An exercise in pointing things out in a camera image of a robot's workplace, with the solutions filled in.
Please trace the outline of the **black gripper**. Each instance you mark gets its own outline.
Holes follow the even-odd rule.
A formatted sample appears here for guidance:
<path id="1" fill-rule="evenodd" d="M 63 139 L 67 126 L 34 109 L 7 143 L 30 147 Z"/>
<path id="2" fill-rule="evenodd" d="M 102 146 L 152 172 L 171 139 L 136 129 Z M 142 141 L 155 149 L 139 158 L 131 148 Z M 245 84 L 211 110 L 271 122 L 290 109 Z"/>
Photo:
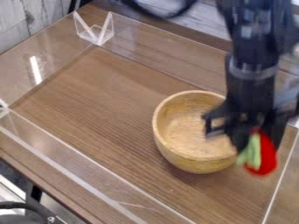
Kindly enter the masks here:
<path id="1" fill-rule="evenodd" d="M 299 83 L 277 90 L 277 72 L 277 66 L 262 70 L 241 69 L 235 57 L 226 57 L 226 100 L 202 118 L 206 135 L 226 134 L 238 154 L 249 145 L 255 127 L 271 136 L 279 149 L 289 120 L 299 114 Z"/>

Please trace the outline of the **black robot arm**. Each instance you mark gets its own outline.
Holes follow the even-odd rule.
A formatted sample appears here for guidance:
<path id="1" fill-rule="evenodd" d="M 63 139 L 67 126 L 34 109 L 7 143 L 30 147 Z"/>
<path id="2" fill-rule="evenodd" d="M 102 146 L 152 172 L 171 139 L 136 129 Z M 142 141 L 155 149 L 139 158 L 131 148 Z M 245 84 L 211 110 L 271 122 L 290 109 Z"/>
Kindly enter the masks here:
<path id="1" fill-rule="evenodd" d="M 229 136 L 238 151 L 261 128 L 278 146 L 290 119 L 299 116 L 299 84 L 278 91 L 279 60 L 299 44 L 291 0 L 217 0 L 231 38 L 225 102 L 207 112 L 206 135 Z"/>

